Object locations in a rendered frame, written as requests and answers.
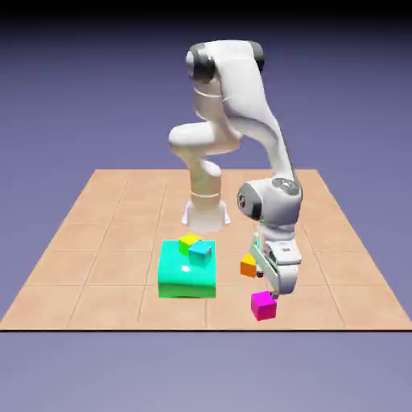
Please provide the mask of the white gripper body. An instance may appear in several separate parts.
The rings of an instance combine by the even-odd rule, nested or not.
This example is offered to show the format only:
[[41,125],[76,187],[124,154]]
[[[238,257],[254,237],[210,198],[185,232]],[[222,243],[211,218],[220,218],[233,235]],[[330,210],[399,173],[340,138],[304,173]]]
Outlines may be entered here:
[[279,295],[293,292],[298,277],[298,246],[295,239],[288,241],[264,241],[254,238],[250,253],[255,258],[257,270],[264,272],[272,291]]

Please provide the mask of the small orange cube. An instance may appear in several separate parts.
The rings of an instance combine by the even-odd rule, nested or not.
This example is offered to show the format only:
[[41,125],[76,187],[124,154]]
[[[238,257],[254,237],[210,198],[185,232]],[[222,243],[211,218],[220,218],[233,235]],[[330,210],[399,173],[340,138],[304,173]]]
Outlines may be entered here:
[[240,263],[240,273],[244,276],[254,278],[257,275],[257,263],[252,254],[246,253]]

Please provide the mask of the small magenta cube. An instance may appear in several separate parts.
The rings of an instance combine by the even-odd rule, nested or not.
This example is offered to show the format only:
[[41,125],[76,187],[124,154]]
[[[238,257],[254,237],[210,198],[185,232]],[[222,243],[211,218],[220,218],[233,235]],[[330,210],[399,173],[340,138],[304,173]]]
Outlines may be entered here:
[[251,294],[251,311],[257,321],[274,319],[277,313],[277,299],[269,290]]

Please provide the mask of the small cyan cube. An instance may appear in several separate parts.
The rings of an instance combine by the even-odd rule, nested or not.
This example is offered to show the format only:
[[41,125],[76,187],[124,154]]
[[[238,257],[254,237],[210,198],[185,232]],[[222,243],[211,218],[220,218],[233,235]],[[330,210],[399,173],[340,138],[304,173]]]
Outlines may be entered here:
[[206,266],[212,258],[212,243],[197,241],[188,249],[189,262],[194,266]]

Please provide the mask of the small yellow cube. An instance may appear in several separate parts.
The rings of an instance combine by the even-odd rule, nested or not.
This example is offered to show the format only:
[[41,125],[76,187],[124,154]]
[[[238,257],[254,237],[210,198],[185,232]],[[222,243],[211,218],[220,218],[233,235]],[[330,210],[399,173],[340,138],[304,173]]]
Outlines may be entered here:
[[197,241],[201,241],[201,238],[193,233],[186,233],[179,238],[179,252],[182,255],[187,256],[189,248]]

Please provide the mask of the large green box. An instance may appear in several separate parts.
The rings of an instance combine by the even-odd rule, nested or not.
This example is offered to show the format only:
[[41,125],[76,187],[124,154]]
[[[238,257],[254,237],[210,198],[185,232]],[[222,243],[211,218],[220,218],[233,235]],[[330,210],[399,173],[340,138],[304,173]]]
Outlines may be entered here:
[[216,246],[212,243],[212,258],[206,266],[194,266],[188,255],[179,252],[177,240],[163,241],[157,270],[160,298],[216,297]]

